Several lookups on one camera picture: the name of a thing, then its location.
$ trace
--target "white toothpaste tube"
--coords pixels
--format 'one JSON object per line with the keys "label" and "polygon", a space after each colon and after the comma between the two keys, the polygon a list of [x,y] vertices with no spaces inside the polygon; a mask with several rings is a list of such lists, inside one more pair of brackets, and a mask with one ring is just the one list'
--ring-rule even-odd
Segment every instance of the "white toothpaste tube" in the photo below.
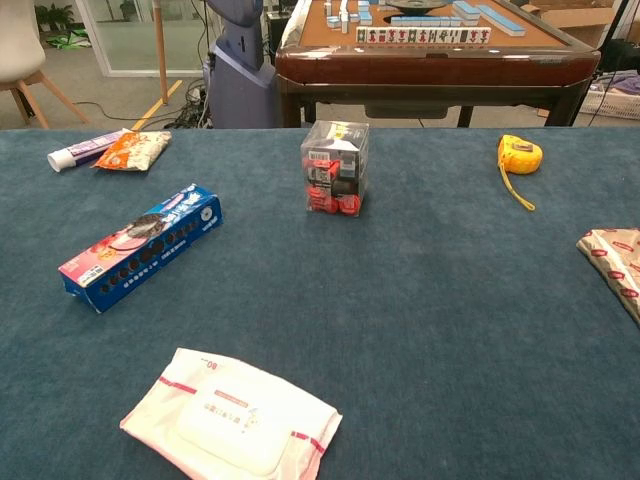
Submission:
{"label": "white toothpaste tube", "polygon": [[97,160],[107,148],[113,145],[116,140],[128,131],[126,128],[123,128],[117,132],[92,138],[91,140],[50,153],[47,155],[49,165],[51,165],[51,168],[56,172],[59,172],[65,168],[77,167],[83,163]]}

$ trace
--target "gray carpet floor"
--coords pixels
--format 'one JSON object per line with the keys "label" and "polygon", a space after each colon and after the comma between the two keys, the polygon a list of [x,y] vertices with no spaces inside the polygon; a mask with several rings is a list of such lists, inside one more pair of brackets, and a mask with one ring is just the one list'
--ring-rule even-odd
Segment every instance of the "gray carpet floor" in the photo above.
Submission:
{"label": "gray carpet floor", "polygon": [[[100,72],[92,49],[54,50],[46,49],[47,61],[43,72],[56,83],[72,101],[91,101],[100,103],[107,114],[114,117],[137,119],[143,115],[160,97],[160,82],[157,78],[112,78],[104,77]],[[169,86],[177,79],[170,78]],[[184,78],[183,83],[170,98],[169,105],[161,107],[155,115],[172,114],[185,103],[185,92],[194,78]],[[31,87],[40,104],[50,127],[55,129],[106,129],[116,130],[132,127],[135,120],[113,120],[106,118],[93,105],[80,108],[91,120],[84,125],[62,105],[42,85]],[[455,127],[459,108],[449,109],[449,114],[441,120],[423,119],[369,119],[362,106],[318,105],[317,118],[323,120],[366,121],[376,127]],[[591,121],[591,115],[580,114],[576,125],[584,126]],[[530,107],[479,107],[475,109],[472,127],[537,127],[544,125],[544,118]],[[598,116],[593,126],[638,126],[640,122],[613,117]],[[0,92],[0,129],[25,128],[20,114],[9,92]],[[30,128],[39,128],[35,119]]]}

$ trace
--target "barcode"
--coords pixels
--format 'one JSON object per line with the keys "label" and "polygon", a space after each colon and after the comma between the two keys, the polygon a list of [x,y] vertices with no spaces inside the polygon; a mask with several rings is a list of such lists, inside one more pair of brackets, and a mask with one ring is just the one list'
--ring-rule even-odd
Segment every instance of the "barcode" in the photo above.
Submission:
{"label": "barcode", "polygon": [[309,160],[329,160],[329,152],[309,152]]}
{"label": "barcode", "polygon": [[104,273],[104,268],[102,268],[100,265],[94,265],[89,270],[87,270],[82,275],[80,275],[80,277],[78,278],[78,283],[81,286],[86,287],[93,280],[95,280],[97,277],[99,277],[103,273]]}

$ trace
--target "blue carpet table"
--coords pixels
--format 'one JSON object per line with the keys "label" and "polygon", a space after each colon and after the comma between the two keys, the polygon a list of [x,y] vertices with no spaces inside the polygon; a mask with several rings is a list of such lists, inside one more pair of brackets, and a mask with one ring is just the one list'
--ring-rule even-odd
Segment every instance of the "blue carpet table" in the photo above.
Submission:
{"label": "blue carpet table", "polygon": [[[118,422],[179,346],[242,359],[344,415],[320,478],[640,478],[640,331],[576,249],[640,224],[637,130],[374,130],[360,218],[308,213],[303,130],[178,131],[148,174],[0,133],[0,478],[170,479]],[[225,224],[103,315],[57,267],[180,188]]]}

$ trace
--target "orange snack package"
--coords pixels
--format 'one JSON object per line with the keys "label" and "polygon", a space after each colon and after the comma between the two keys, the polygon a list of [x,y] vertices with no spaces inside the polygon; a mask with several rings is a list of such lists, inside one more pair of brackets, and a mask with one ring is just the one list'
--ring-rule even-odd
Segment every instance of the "orange snack package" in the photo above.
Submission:
{"label": "orange snack package", "polygon": [[170,140],[170,132],[125,133],[102,154],[93,167],[147,171]]}

